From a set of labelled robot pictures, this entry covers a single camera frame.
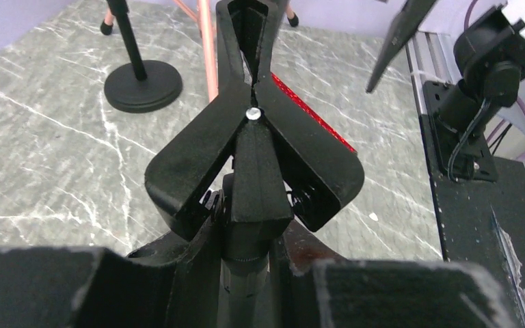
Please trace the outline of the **black round-base clip stand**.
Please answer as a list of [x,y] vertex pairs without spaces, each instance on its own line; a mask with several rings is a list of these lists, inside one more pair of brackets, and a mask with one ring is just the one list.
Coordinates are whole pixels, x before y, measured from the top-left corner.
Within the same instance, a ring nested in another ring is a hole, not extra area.
[[266,282],[276,327],[332,324],[325,274],[338,254],[313,233],[358,195],[364,169],[275,83],[284,8],[217,3],[222,89],[146,168],[150,199],[189,243],[166,327],[216,327],[220,286],[229,325],[251,327]]

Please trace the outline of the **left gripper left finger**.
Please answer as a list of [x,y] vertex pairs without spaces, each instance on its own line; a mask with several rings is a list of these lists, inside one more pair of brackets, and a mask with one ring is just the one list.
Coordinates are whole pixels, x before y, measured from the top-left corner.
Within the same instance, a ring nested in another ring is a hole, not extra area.
[[0,247],[0,327],[215,327],[221,226],[104,247]]

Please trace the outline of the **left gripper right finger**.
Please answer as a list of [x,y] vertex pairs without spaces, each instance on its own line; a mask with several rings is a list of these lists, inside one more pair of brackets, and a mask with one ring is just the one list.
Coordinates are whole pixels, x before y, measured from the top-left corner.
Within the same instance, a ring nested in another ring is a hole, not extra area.
[[348,260],[296,221],[271,243],[279,327],[514,327],[500,284],[469,262]]

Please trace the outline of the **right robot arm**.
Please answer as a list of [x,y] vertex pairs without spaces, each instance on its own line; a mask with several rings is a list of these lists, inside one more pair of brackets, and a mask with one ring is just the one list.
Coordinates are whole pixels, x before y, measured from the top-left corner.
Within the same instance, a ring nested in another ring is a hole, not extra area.
[[501,108],[517,102],[525,79],[525,1],[488,9],[463,29],[453,55],[460,80],[422,87],[437,164],[453,181],[496,181],[483,133]]

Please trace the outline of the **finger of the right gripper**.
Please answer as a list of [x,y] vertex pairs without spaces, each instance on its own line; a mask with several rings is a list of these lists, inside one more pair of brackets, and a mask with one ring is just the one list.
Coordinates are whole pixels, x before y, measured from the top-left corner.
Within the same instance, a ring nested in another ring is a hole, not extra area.
[[437,0],[407,0],[392,19],[382,48],[379,52],[366,92],[372,93],[384,75],[390,62],[400,50],[414,37],[419,26],[432,10]]

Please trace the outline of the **red glitter microphone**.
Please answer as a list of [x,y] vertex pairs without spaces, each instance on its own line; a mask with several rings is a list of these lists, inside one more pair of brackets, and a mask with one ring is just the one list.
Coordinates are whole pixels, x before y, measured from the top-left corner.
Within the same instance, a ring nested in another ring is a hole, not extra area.
[[289,88],[276,74],[271,74],[274,83],[305,113],[315,120],[329,134],[335,137],[341,144],[348,148],[352,153],[357,154],[357,150],[337,133],[319,114],[311,109],[291,88]]

